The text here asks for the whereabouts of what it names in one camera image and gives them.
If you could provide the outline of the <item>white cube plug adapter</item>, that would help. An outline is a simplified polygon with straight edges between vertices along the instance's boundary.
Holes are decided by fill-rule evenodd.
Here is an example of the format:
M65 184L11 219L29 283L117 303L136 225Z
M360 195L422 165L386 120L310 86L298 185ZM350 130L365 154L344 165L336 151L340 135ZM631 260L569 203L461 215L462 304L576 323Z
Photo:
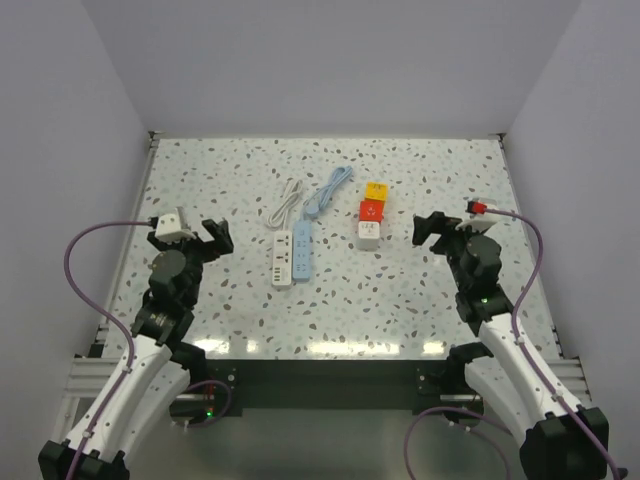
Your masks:
M359 221L356 245L362 251L374 251L381 239L381 225L376 221Z

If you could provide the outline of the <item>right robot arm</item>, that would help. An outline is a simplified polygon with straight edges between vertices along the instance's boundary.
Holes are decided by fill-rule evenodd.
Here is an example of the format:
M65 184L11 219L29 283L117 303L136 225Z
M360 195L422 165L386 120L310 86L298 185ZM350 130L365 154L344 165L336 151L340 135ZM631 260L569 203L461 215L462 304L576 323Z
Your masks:
M462 220L435 211L413 219L412 243L431 235L430 250L445 257L454 278L461 320L476 337L453 348L445 379L459 393L486 400L511 434L529 479L624 479L625 468L609 453L609 422L597 407L582 402L536 350L499 283L501 246L487 236L503 211L475 200Z

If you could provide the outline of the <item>white power strip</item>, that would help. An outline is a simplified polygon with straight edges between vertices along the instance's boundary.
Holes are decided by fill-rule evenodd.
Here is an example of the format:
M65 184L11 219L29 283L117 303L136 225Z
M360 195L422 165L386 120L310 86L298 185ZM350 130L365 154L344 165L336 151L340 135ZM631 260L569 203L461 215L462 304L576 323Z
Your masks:
M273 238L271 275L271 283L275 288L288 288L292 285L292 252L292 232L276 231Z

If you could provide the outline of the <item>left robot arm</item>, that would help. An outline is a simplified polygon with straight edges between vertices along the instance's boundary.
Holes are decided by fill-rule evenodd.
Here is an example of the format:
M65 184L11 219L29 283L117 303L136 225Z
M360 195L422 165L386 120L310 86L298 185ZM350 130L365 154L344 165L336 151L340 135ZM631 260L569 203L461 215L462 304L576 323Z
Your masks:
M127 479L127 463L160 414L182 393L218 394L224 404L186 422L200 428L219 421L232 405L233 386L210 376L205 352L184 337L194 320L204 266L233 252L227 221L202 221L208 241L180 212L145 222L158 251L134 323L106 317L127 347L84 417L38 455L45 479Z

